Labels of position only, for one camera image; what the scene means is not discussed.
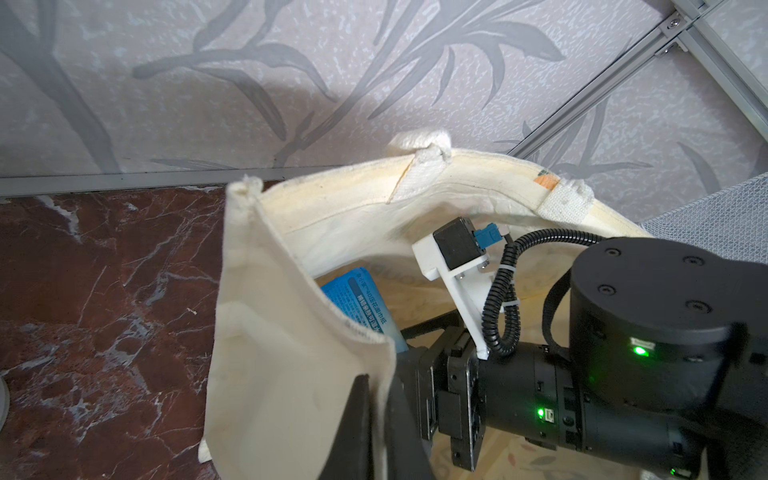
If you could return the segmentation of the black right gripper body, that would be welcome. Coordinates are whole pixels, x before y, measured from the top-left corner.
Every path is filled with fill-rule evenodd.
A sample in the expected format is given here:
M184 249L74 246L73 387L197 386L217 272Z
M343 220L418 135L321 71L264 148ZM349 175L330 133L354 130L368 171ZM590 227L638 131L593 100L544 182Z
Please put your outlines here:
M668 417L597 398L547 346L522 343L508 358L481 360L456 311L407 327L402 336L410 341L432 332L440 335L431 346L398 354L396 378L419 442L430 448L435 434L448 436L455 466L474 470L493 428L674 479L700 473L700 436Z

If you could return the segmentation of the cream floral canvas tote bag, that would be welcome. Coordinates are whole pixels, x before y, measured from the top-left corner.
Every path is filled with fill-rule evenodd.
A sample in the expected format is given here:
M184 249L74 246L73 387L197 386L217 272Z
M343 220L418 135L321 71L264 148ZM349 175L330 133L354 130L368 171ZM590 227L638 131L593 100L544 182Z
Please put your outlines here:
M643 235L583 181L455 149L445 130L400 133L384 159L269 189L258 178L231 183L199 461L224 479L318 478L365 376L371 424L361 446L369 476L385 478L394 344L344 317L317 278L360 260L409 260L416 241L462 215L516 235Z

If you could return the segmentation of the blue tissue pack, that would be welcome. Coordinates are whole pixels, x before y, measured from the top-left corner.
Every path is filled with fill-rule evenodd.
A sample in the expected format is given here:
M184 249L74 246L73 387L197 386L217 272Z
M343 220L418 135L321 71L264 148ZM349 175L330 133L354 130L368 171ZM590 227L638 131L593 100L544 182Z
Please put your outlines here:
M365 268L353 269L324 286L321 291L347 317L390 337L397 353L409 349L372 276Z

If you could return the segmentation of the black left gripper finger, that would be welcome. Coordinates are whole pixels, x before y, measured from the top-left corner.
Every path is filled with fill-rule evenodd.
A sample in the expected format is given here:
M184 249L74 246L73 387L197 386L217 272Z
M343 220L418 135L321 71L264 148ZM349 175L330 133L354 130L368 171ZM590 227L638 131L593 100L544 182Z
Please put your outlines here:
M374 477L373 408L369 377L355 378L321 479L372 479ZM403 384L390 386L385 423L388 479L430 479L432 469L406 399Z

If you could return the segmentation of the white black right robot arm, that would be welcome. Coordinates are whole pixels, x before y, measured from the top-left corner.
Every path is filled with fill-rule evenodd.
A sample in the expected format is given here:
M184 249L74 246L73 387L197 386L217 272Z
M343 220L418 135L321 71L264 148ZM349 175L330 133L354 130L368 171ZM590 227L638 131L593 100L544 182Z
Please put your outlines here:
M528 249L581 253L546 295L541 344L520 339ZM487 428L676 479L767 475L767 268L656 238L544 229L509 243L473 340L448 313L398 357L418 433L471 470Z

